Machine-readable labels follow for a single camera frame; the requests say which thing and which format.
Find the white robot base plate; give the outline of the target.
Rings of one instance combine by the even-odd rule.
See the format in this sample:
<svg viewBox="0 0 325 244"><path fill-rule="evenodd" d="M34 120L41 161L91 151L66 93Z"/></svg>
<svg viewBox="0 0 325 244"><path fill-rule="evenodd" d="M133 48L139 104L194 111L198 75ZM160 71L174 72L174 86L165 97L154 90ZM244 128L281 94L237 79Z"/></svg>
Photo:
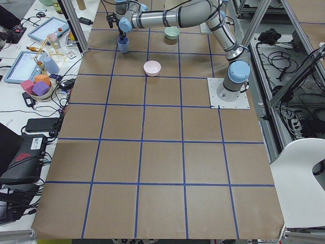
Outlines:
<svg viewBox="0 0 325 244"><path fill-rule="evenodd" d="M244 85L236 92L223 86L223 78L207 78L210 107L212 109L250 109Z"/></svg>

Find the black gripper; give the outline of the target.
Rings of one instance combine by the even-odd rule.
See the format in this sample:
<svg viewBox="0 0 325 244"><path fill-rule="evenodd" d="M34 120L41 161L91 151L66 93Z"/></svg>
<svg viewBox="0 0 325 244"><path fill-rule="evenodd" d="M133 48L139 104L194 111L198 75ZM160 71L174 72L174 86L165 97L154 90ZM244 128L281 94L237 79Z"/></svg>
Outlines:
<svg viewBox="0 0 325 244"><path fill-rule="evenodd" d="M116 26L119 30L119 37L120 40L124 40L126 38L127 33L127 19L124 17L120 17L118 14L108 14L106 16L106 21L109 25L109 28L114 27L114 23L116 23Z"/></svg>

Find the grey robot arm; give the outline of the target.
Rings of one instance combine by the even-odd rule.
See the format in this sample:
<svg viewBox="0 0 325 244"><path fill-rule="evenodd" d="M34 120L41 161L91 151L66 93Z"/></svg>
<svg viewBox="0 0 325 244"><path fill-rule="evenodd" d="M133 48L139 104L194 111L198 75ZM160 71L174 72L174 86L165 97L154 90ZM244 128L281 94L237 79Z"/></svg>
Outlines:
<svg viewBox="0 0 325 244"><path fill-rule="evenodd" d="M115 12L107 15L109 27L117 25L119 37L137 28L172 27L188 28L206 23L217 39L229 62L227 75L217 88L217 95L226 102L233 102L242 93L242 86L247 82L251 69L248 63L249 52L239 44L221 14L226 7L225 1L184 1L170 9L149 11L139 1L115 1Z"/></svg>

